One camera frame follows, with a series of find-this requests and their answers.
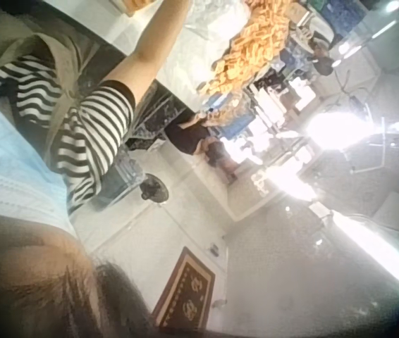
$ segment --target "beige jacket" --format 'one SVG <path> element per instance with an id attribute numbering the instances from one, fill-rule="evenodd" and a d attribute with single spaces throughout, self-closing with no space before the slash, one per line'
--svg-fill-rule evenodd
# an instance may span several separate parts
<path id="1" fill-rule="evenodd" d="M 16 18 L 0 11 L 0 66 L 31 53 L 51 57 L 62 95 L 51 117 L 45 144 L 45 161 L 66 112 L 77 104 L 78 78 L 99 45 L 48 13 Z"/>

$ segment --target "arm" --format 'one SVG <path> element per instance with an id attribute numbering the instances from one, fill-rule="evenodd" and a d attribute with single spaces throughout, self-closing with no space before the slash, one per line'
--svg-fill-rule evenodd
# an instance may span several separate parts
<path id="1" fill-rule="evenodd" d="M 187 129 L 189 127 L 192 127 L 193 125 L 196 125 L 198 123 L 198 121 L 201 120 L 201 117 L 199 114 L 196 114 L 195 116 L 193 116 L 190 121 L 188 122 L 184 122 L 184 123 L 179 123 L 178 126 L 182 129 Z"/>
<path id="2" fill-rule="evenodd" d="M 170 54 L 189 7 L 190 0 L 164 0 L 143 31 L 134 52 L 121 61 L 105 80 L 125 84 L 138 104 Z"/>

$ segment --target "floor mat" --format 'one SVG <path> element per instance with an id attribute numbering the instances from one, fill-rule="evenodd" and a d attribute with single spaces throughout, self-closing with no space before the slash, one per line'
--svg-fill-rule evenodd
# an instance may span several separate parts
<path id="1" fill-rule="evenodd" d="M 204 329 L 209 317 L 215 274 L 184 247 L 154 309 L 162 329 Z"/>

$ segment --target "face mask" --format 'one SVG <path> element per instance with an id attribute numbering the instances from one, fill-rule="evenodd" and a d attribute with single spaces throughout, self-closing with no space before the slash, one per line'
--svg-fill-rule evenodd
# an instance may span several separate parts
<path id="1" fill-rule="evenodd" d="M 0 215 L 52 225 L 73 235 L 66 186 L 0 112 Z"/>

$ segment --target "counter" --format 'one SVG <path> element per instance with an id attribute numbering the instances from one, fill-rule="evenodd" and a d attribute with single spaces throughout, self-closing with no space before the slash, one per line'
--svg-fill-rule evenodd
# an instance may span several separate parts
<path id="1" fill-rule="evenodd" d="M 160 1 L 129 18 L 109 0 L 45 0 L 125 55 L 135 48 L 138 38 Z M 157 75 L 157 80 L 193 111 L 203 101 L 198 86 L 211 77 L 211 65 L 223 56 L 229 41 L 210 41 L 183 28 L 178 40 Z"/>

